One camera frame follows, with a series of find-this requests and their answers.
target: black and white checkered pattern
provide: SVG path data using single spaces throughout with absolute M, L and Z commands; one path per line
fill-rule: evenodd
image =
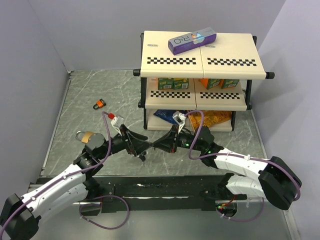
M 213 58 L 211 59 L 210 57 L 208 59 L 208 64 L 214 64 L 214 65 L 233 65 L 233 66 L 257 66 L 256 60 L 254 59 L 222 59 L 222 58 Z
M 150 97 L 155 98 L 172 98 L 172 99 L 189 99 L 189 91 L 153 91 L 151 90 Z
M 239 93 L 200 92 L 202 99 L 240 99 Z
M 187 64 L 187 65 L 190 65 L 190 64 L 197 64 L 196 63 L 196 58 L 195 57 L 192 57 L 192 58 L 189 58 L 189 57 L 186 57 L 186 58 L 182 58 L 182 57 L 173 57 L 173 58 L 170 58 L 170 57 L 149 57 L 147 58 L 147 64 Z

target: yellow bag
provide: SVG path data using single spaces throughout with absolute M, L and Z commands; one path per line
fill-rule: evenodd
M 210 128 L 214 124 L 228 121 L 232 117 L 232 111 L 202 111 L 204 115 L 203 126 Z M 197 129 L 201 122 L 201 114 L 194 112 L 188 115 L 193 131 Z

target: white wall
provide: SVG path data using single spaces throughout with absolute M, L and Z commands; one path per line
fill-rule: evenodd
M 252 105 L 268 157 L 302 180 L 292 204 L 304 240 L 320 239 L 320 2 L 287 0 L 259 49 L 275 78 L 253 83 Z
M 0 210 L 40 174 L 68 73 L 27 0 L 0 1 Z
M 29 0 L 66 68 L 140 67 L 140 33 L 251 33 L 259 45 L 285 0 Z

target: shelf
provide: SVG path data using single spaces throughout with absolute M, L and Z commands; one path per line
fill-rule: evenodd
M 202 78 L 200 48 L 173 55 L 168 40 L 188 32 L 144 31 L 140 76 L 143 78 Z
M 156 78 L 146 81 L 146 109 L 195 110 L 196 94 L 194 79 L 189 79 L 188 89 L 158 90 Z
M 157 111 L 156 109 L 148 110 L 147 129 L 154 130 L 154 131 L 169 131 L 171 129 L 172 124 L 155 116 L 154 113 L 156 111 Z M 189 120 L 186 121 L 185 127 L 193 132 Z M 231 132 L 232 131 L 231 120 L 228 120 L 219 124 L 215 124 L 209 129 L 211 132 Z
M 200 47 L 203 78 L 265 79 L 253 37 L 249 33 L 217 33 L 216 40 Z
M 239 82 L 235 87 L 220 86 L 206 89 L 199 79 L 194 80 L 196 109 L 216 111 L 245 111 L 247 105 Z

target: gray marble surface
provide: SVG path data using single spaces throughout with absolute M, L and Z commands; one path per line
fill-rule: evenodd
M 71 83 L 63 105 L 59 123 L 49 152 L 43 176 L 56 176 L 81 153 L 84 144 L 75 139 L 77 131 L 102 133 L 107 137 L 102 111 L 119 114 L 132 131 L 154 141 L 165 131 L 143 129 L 143 110 L 140 100 L 140 78 L 132 70 L 78 70 L 71 73 Z M 93 105 L 104 99 L 106 106 L 94 110 Z M 111 135 L 117 132 L 111 128 Z M 251 111 L 236 114 L 233 132 L 215 132 L 215 142 L 234 152 L 263 158 L 257 129 Z M 190 160 L 187 149 L 175 154 L 150 149 L 145 166 L 142 161 L 124 150 L 110 156 L 98 175 L 224 175 L 226 171 L 205 166 L 199 160 Z

